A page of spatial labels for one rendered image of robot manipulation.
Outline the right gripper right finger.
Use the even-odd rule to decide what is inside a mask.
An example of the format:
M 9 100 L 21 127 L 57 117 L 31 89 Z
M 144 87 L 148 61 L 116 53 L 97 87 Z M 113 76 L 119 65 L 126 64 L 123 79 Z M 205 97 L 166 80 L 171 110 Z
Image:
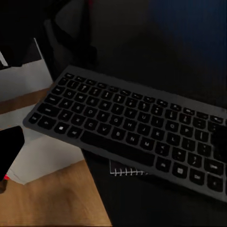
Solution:
M 227 164 L 227 128 L 216 126 L 213 133 L 212 144 Z

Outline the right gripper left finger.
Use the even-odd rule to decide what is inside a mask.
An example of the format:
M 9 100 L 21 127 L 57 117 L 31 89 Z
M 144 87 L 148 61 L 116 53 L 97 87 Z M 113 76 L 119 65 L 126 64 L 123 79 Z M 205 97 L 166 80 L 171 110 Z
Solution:
M 20 126 L 0 131 L 0 182 L 25 143 Z

